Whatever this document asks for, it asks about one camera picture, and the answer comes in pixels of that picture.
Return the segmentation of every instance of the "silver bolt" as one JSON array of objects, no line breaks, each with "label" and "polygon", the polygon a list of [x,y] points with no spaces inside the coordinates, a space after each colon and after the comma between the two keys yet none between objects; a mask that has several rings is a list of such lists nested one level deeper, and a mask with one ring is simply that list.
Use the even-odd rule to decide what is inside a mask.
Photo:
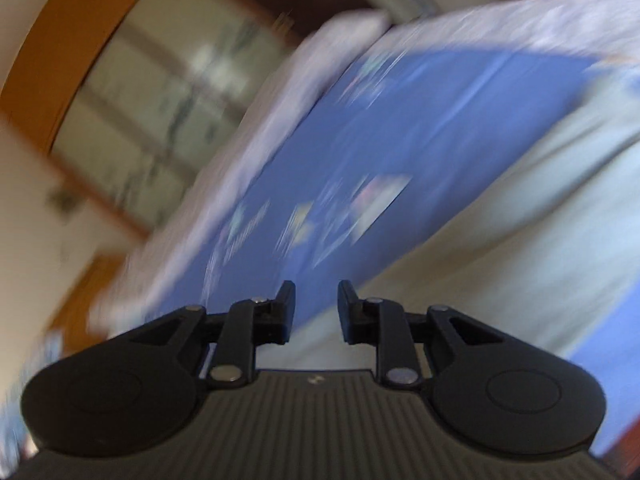
[{"label": "silver bolt", "polygon": [[316,375],[313,377],[309,377],[306,382],[312,384],[313,386],[318,386],[318,384],[324,383],[324,377],[322,377],[322,375]]},{"label": "silver bolt", "polygon": [[420,376],[418,372],[411,370],[411,368],[392,368],[386,373],[386,378],[393,384],[409,386],[410,384],[414,384]]},{"label": "silver bolt", "polygon": [[242,370],[233,365],[220,365],[211,369],[209,377],[221,383],[235,383],[242,378]]}]

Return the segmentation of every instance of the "orange wooden panel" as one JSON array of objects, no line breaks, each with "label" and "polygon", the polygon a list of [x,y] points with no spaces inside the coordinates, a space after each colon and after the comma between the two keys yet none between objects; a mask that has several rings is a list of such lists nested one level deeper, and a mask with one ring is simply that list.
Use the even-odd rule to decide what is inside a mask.
[{"label": "orange wooden panel", "polygon": [[89,333],[86,322],[95,298],[116,277],[124,259],[124,254],[98,254],[53,317],[49,330],[62,331],[65,355],[75,354],[106,339],[104,334]]},{"label": "orange wooden panel", "polygon": [[49,0],[0,94],[0,111],[48,153],[78,87],[137,0]]}]

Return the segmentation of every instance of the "blue bed sheet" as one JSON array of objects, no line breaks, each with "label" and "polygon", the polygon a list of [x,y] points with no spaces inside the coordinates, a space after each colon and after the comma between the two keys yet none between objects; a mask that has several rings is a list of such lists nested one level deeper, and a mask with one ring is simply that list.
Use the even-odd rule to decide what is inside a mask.
[{"label": "blue bed sheet", "polygon": [[[190,303],[220,312],[293,280],[295,323],[307,322],[335,304],[338,280],[362,284],[476,199],[577,105],[595,61],[447,50],[356,62],[212,232],[154,317]],[[355,239],[356,197],[381,176],[410,180]],[[618,315],[637,318],[632,311]],[[609,321],[576,361],[618,390],[620,377],[594,350],[617,337]],[[629,420],[640,413],[635,402]],[[599,442],[610,444],[619,423],[607,420]]]}]

